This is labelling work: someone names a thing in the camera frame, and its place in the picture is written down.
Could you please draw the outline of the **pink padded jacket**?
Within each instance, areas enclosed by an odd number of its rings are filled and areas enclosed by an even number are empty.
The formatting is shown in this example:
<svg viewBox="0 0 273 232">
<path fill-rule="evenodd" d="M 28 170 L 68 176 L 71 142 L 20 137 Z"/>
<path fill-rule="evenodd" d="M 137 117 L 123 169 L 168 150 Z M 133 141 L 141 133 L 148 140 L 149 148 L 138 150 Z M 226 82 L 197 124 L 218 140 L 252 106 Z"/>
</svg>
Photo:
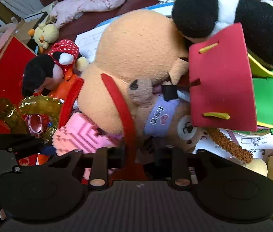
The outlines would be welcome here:
<svg viewBox="0 0 273 232">
<path fill-rule="evenodd" d="M 52 9 L 50 16 L 56 19 L 56 27 L 62 28 L 81 13 L 106 12 L 120 7 L 125 0 L 63 0 Z"/>
</svg>

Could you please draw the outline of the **panda plush toy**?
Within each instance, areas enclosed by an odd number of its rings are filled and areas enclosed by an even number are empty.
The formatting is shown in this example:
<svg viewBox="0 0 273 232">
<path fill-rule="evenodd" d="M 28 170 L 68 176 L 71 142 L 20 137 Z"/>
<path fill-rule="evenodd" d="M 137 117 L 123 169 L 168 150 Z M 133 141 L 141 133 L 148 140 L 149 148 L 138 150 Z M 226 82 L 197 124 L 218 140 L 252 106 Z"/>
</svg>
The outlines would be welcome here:
<svg viewBox="0 0 273 232">
<path fill-rule="evenodd" d="M 273 0 L 175 0 L 172 20 L 193 43 L 240 23 L 247 49 L 273 69 Z"/>
</svg>

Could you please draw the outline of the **large tan plush toy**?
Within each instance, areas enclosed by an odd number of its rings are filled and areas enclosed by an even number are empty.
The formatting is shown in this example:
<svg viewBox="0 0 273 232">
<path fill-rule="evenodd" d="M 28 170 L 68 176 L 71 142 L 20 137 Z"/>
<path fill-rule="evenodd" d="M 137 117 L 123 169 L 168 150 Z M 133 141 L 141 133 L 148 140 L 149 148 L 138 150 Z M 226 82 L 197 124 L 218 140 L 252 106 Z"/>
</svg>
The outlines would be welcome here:
<svg viewBox="0 0 273 232">
<path fill-rule="evenodd" d="M 188 70 L 187 57 L 183 36 L 170 18 L 146 9 L 121 15 L 103 31 L 95 59 L 81 75 L 84 84 L 78 108 L 103 131 L 123 134 L 119 112 L 102 74 L 113 78 L 135 116 L 136 105 L 128 96 L 130 83 L 146 77 L 154 84 L 167 80 L 178 84 Z"/>
</svg>

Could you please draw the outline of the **red cardboard box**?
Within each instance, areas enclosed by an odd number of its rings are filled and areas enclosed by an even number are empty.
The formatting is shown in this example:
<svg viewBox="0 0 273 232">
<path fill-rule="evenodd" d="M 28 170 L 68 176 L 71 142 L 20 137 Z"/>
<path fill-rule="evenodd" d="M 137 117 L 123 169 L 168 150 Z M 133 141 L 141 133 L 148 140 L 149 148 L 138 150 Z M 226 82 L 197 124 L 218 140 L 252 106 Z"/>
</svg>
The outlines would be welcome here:
<svg viewBox="0 0 273 232">
<path fill-rule="evenodd" d="M 17 105 L 22 97 L 22 76 L 27 63 L 36 54 L 22 43 L 15 34 L 11 34 L 0 49 L 0 98 L 7 98 Z M 0 134 L 7 134 L 9 128 L 0 120 Z"/>
</svg>

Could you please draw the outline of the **orange plastic toy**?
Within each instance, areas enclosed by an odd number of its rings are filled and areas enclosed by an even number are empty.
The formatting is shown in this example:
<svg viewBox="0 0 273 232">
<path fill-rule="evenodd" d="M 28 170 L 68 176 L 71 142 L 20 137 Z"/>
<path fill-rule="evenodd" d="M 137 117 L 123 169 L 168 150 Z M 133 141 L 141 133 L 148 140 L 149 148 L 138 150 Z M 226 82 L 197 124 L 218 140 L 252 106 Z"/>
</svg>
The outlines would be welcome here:
<svg viewBox="0 0 273 232">
<path fill-rule="evenodd" d="M 66 100 L 70 88 L 77 79 L 78 76 L 73 73 L 72 69 L 69 69 L 64 75 L 64 80 L 62 81 L 62 83 L 57 87 L 57 89 L 51 91 L 48 96 L 61 100 Z"/>
</svg>

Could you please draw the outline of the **red rose foil balloon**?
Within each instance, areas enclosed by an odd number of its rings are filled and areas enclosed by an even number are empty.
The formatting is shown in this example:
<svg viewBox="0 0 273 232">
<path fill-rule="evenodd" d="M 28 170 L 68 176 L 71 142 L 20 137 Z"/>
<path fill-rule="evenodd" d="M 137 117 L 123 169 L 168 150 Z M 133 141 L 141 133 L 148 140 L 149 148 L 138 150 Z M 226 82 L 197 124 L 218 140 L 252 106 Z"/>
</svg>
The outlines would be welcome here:
<svg viewBox="0 0 273 232">
<path fill-rule="evenodd" d="M 25 114 L 22 117 L 27 124 L 30 134 L 42 138 L 47 130 L 53 126 L 51 118 L 45 114 Z"/>
</svg>

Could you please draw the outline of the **gold foil balloon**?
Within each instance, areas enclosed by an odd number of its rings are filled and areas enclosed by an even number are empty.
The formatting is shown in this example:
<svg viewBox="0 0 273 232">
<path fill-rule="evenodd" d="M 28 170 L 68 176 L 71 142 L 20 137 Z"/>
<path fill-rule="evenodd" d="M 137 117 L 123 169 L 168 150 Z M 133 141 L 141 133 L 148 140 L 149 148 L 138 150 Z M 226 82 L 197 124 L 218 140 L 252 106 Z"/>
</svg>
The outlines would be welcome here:
<svg viewBox="0 0 273 232">
<path fill-rule="evenodd" d="M 18 107 L 14 107 L 6 98 L 0 98 L 0 119 L 9 127 L 13 134 L 29 134 L 29 127 L 22 118 L 24 115 L 47 115 L 51 125 L 42 135 L 44 143 L 51 143 L 52 137 L 58 128 L 62 102 L 49 96 L 30 96 L 22 100 Z"/>
</svg>

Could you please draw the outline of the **pink plush doll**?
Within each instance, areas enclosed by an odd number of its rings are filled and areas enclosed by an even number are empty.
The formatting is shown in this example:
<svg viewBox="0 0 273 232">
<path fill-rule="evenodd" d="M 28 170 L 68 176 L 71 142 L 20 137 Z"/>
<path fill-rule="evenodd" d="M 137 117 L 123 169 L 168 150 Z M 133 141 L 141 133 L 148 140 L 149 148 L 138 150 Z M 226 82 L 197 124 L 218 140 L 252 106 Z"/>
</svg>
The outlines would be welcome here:
<svg viewBox="0 0 273 232">
<path fill-rule="evenodd" d="M 17 28 L 18 20 L 13 16 L 11 18 L 11 23 L 3 25 L 0 27 L 0 49 L 5 45 L 8 41 L 10 35 Z"/>
</svg>

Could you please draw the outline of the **minnie mouse plush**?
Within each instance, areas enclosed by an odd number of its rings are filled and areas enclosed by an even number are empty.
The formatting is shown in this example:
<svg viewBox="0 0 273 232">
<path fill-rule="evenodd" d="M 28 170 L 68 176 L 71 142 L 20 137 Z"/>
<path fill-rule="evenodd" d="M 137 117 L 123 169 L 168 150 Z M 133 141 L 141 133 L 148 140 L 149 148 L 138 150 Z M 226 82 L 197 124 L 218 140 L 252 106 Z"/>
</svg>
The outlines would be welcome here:
<svg viewBox="0 0 273 232">
<path fill-rule="evenodd" d="M 73 41 L 60 40 L 48 53 L 40 54 L 28 62 L 22 79 L 22 95 L 48 95 L 62 83 L 69 69 L 78 76 L 88 65 L 89 61 L 81 55 Z"/>
</svg>

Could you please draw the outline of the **red foam bag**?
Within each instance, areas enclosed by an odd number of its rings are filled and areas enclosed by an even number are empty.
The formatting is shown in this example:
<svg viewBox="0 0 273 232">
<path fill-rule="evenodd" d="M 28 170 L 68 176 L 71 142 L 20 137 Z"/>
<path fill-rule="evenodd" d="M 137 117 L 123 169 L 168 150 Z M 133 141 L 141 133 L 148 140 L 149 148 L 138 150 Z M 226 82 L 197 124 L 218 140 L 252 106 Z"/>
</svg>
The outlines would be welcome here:
<svg viewBox="0 0 273 232">
<path fill-rule="evenodd" d="M 252 73 L 240 23 L 191 45 L 188 72 L 194 126 L 257 130 Z"/>
</svg>

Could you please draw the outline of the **yellow duck plush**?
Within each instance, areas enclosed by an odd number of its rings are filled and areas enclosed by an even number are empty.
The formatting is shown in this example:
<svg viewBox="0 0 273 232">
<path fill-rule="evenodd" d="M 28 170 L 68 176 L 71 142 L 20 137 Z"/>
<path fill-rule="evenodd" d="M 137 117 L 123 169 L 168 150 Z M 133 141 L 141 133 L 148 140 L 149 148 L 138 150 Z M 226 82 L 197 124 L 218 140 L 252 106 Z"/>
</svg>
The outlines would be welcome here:
<svg viewBox="0 0 273 232">
<path fill-rule="evenodd" d="M 40 23 L 36 29 L 30 29 L 28 34 L 37 43 L 39 52 L 43 53 L 49 47 L 49 44 L 57 41 L 59 29 L 54 23 Z"/>
</svg>

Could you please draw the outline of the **small brown teddy bear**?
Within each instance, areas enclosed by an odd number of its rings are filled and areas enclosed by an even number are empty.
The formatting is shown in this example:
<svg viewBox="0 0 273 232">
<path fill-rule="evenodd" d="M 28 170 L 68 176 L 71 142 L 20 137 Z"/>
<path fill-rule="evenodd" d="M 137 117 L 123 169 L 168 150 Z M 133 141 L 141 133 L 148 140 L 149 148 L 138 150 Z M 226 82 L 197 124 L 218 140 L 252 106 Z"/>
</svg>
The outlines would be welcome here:
<svg viewBox="0 0 273 232">
<path fill-rule="evenodd" d="M 191 153 L 203 135 L 203 129 L 192 124 L 190 102 L 178 96 L 177 86 L 165 81 L 154 92 L 149 78 L 138 78 L 128 87 L 128 96 L 136 105 L 136 137 L 161 138 L 166 145 Z"/>
</svg>

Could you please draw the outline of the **pink brick block model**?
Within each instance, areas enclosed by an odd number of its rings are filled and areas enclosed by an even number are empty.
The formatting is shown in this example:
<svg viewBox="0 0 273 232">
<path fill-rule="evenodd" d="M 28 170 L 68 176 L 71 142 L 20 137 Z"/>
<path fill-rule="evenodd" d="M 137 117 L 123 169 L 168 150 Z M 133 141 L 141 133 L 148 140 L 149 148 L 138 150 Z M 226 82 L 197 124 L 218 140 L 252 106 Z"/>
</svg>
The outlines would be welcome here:
<svg viewBox="0 0 273 232">
<path fill-rule="evenodd" d="M 58 156 L 73 150 L 91 154 L 99 148 L 117 147 L 119 143 L 119 139 L 99 134 L 98 126 L 80 112 L 73 113 L 66 125 L 56 130 L 52 140 Z"/>
</svg>

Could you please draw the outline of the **dark red leather sofa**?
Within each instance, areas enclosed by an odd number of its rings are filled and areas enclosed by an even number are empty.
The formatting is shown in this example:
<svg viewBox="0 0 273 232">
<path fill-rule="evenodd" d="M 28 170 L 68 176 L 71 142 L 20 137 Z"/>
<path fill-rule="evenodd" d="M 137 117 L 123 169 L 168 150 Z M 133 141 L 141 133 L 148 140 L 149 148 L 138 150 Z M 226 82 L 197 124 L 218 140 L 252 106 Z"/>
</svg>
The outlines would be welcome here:
<svg viewBox="0 0 273 232">
<path fill-rule="evenodd" d="M 53 1 L 61 2 L 63 0 L 40 0 L 43 5 L 48 5 Z M 99 23 L 107 19 L 157 3 L 158 0 L 126 0 L 123 5 L 109 12 L 87 12 L 80 15 L 78 19 L 63 26 L 60 30 L 61 38 L 74 40 L 78 34 L 95 28 Z M 257 12 L 256 9 L 249 12 L 248 9 L 253 5 L 256 5 L 255 0 L 244 0 L 243 2 L 240 2 L 239 11 L 236 12 L 235 15 L 235 22 L 240 22 L 244 30 L 249 29 L 250 31 L 255 26 L 264 26 L 266 19 L 269 19 L 270 23 L 273 23 L 273 13 L 263 5 L 257 6 L 257 8 L 261 10 L 260 12 Z M 209 27 L 214 24 L 214 21 L 209 17 L 208 12 L 197 11 L 196 2 L 186 4 L 184 10 L 177 14 L 184 20 L 181 27 L 192 22 L 193 18 L 197 19 L 195 23 L 192 23 L 192 25 L 188 27 L 189 32 L 199 30 L 199 33 L 193 33 L 194 37 L 204 37 L 205 34 L 209 32 Z"/>
</svg>

